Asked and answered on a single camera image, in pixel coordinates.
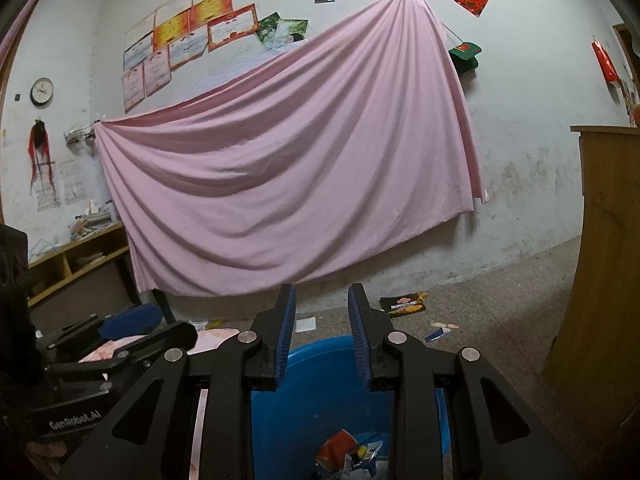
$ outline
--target wall clock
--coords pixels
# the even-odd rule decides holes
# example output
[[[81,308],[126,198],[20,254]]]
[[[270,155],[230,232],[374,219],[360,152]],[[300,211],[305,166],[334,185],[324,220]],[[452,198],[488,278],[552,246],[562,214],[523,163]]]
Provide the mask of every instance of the wall clock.
[[[53,97],[53,83],[48,77],[41,77],[31,87],[31,102],[38,107],[44,106]]]

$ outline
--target metal screw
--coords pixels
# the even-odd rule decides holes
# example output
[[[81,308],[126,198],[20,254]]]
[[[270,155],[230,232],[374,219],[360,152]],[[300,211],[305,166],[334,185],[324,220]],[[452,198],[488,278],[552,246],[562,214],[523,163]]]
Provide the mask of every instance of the metal screw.
[[[480,352],[475,348],[468,347],[463,349],[462,357],[467,361],[478,361],[478,359],[480,358]]]
[[[175,363],[176,361],[179,361],[181,357],[182,357],[182,350],[180,350],[179,348],[169,348],[164,353],[164,358],[170,363]]]
[[[253,343],[256,339],[258,335],[253,330],[245,330],[238,334],[238,341],[241,343]]]
[[[401,345],[402,343],[406,343],[406,334],[404,332],[398,332],[397,330],[394,332],[390,332],[387,336],[387,339],[394,344]]]

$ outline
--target pink bedsheet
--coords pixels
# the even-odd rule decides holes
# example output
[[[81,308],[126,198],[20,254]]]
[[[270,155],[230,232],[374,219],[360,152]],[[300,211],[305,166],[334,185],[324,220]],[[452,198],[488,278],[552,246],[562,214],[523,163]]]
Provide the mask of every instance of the pink bedsheet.
[[[139,290],[318,278],[482,196],[462,88],[424,0],[375,0],[206,94],[96,126]]]

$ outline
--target red tassel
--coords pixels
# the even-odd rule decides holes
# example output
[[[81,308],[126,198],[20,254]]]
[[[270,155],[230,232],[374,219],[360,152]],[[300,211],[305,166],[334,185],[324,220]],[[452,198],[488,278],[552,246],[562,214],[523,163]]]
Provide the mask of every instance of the red tassel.
[[[36,146],[36,135],[37,128],[42,128],[42,138],[39,139],[40,145]],[[42,160],[38,161],[37,150],[40,150],[42,154]],[[42,121],[36,121],[36,123],[31,127],[31,134],[29,135],[29,147],[27,148],[27,153],[29,153],[29,157],[31,159],[31,185],[30,190],[33,189],[33,184],[36,181],[36,170],[40,173],[40,177],[42,178],[42,166],[46,164],[49,168],[49,182],[51,183],[51,187],[53,188],[53,194],[56,195],[56,184],[53,179],[53,170],[51,167],[51,155],[49,151],[49,136],[47,135],[47,131],[44,127],[44,123]]]
[[[611,61],[609,54],[604,50],[599,41],[594,41],[591,43],[591,46],[593,47],[593,51],[596,53],[598,62],[600,63],[604,81],[607,83],[615,83],[618,80],[618,74],[616,73],[616,69],[613,67],[613,62]]]

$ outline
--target hanging ornament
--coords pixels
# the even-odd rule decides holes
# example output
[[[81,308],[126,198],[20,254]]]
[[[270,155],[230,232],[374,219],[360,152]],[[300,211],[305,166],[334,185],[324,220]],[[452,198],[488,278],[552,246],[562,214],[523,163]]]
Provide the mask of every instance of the hanging ornament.
[[[613,62],[609,57],[609,54],[602,47],[600,42],[593,39],[593,43],[591,43],[593,47],[593,51],[596,53],[596,57],[598,58],[598,63],[600,64],[600,68],[602,69],[602,75],[604,76],[604,81],[607,83],[615,83],[618,80],[618,73],[616,72],[615,67],[613,66]]]
[[[44,122],[36,119],[35,124],[31,127],[31,135],[29,135],[29,147],[27,153],[31,159],[31,185],[30,192],[33,189],[33,183],[36,181],[36,174],[42,178],[42,167],[47,166],[49,171],[49,182],[53,188],[55,196],[56,185],[53,180],[53,170],[51,168],[51,155],[49,152],[49,136],[44,127]]]
[[[449,55],[453,61],[453,66],[456,68],[458,75],[465,75],[472,70],[478,68],[478,60],[476,55],[482,52],[482,49],[475,43],[469,41],[462,41],[458,35],[453,32],[447,25],[442,24],[451,34],[453,34],[461,43],[449,50]]]

